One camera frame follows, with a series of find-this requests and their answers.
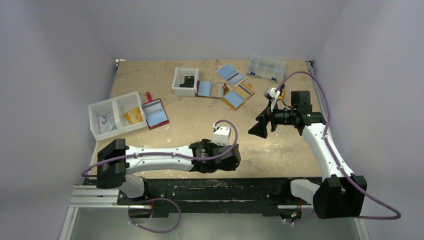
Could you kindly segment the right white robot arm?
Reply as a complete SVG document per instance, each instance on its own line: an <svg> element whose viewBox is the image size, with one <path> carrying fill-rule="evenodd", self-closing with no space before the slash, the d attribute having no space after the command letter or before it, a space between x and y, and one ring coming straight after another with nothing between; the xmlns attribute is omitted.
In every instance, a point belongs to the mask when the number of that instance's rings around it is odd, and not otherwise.
<svg viewBox="0 0 424 240"><path fill-rule="evenodd" d="M267 138L267 126L275 131L277 126L293 126L308 144L319 166L322 182L312 183L307 179L295 179L281 189L280 196L288 204L302 199L313 205L320 219L358 217L364 202L367 181L355 175L342 160L327 130L327 122L321 112L312 109L309 91L292 91L291 107L279 109L277 101L280 91L268 88L264 96L267 107L256 117L257 123L248 130L250 135Z"/></svg>

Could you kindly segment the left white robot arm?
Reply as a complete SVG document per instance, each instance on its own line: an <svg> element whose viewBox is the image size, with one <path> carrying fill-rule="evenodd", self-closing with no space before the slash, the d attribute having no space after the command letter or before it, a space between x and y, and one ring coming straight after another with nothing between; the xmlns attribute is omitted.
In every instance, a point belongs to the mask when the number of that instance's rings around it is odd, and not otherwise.
<svg viewBox="0 0 424 240"><path fill-rule="evenodd" d="M178 170L211 174L235 171L241 162L238 145L218 145L202 139L176 148L147 149L126 145L123 138L109 143L97 154L96 187L118 189L138 205L149 199L147 185L136 173Z"/></svg>

